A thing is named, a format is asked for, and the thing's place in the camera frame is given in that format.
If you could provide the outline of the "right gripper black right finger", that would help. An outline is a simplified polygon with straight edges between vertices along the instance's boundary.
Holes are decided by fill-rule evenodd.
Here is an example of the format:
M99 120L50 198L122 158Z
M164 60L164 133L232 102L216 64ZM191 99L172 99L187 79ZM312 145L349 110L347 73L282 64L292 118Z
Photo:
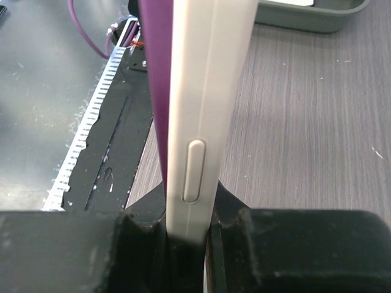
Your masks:
M390 228L358 210L255 209L218 185L208 292L389 292Z

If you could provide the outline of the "black smartphone gold edge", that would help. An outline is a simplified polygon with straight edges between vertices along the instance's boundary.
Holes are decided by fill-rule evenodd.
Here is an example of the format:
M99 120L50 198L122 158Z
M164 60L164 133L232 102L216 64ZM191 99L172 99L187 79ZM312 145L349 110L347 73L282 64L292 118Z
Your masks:
M170 69L173 1L141 0L141 30L145 42L147 73L158 143L163 186L167 187Z

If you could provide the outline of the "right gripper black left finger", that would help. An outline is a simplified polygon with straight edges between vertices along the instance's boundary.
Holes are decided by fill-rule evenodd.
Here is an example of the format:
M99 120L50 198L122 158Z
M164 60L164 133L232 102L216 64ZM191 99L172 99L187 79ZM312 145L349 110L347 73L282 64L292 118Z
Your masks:
M123 212L1 212L2 292L168 292L162 186Z

